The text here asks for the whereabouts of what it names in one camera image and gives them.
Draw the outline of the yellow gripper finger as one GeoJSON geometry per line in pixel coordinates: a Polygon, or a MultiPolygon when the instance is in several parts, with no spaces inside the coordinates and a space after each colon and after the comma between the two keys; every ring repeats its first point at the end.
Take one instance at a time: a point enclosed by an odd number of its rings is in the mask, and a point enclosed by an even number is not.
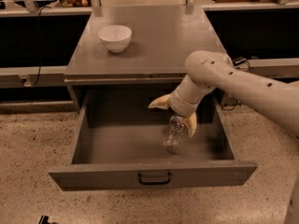
{"type": "Polygon", "coordinates": [[[166,95],[163,95],[163,96],[153,100],[149,104],[149,109],[152,109],[152,108],[159,108],[159,109],[163,109],[163,110],[168,109],[169,108],[169,103],[168,103],[169,97],[170,97],[170,95],[166,94],[166,95]]]}
{"type": "Polygon", "coordinates": [[[184,124],[187,127],[189,137],[193,137],[197,129],[197,116],[195,113],[184,119],[184,124]]]}

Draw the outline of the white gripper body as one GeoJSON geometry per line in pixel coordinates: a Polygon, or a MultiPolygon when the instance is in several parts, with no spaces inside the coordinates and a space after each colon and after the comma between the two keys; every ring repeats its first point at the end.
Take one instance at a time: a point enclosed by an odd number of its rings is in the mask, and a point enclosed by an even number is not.
{"type": "Polygon", "coordinates": [[[168,104],[173,111],[185,118],[190,117],[196,111],[199,105],[198,102],[192,103],[183,99],[177,90],[174,90],[170,93],[168,104]]]}

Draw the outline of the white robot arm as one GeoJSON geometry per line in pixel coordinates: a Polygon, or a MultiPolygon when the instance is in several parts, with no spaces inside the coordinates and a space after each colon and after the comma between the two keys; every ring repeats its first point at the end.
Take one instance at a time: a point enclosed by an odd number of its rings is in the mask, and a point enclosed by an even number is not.
{"type": "MultiPolygon", "coordinates": [[[[233,68],[218,53],[196,51],[185,63],[186,76],[170,93],[155,99],[151,108],[173,109],[187,120],[194,133],[195,109],[202,99],[219,89],[276,124],[284,133],[299,135],[299,88],[233,68]]],[[[173,217],[176,224],[298,224],[298,181],[289,184],[293,169],[284,155],[271,150],[274,134],[257,126],[239,127],[239,147],[269,162],[258,172],[261,185],[249,182],[245,190],[217,195],[212,203],[183,204],[173,217]]]]}

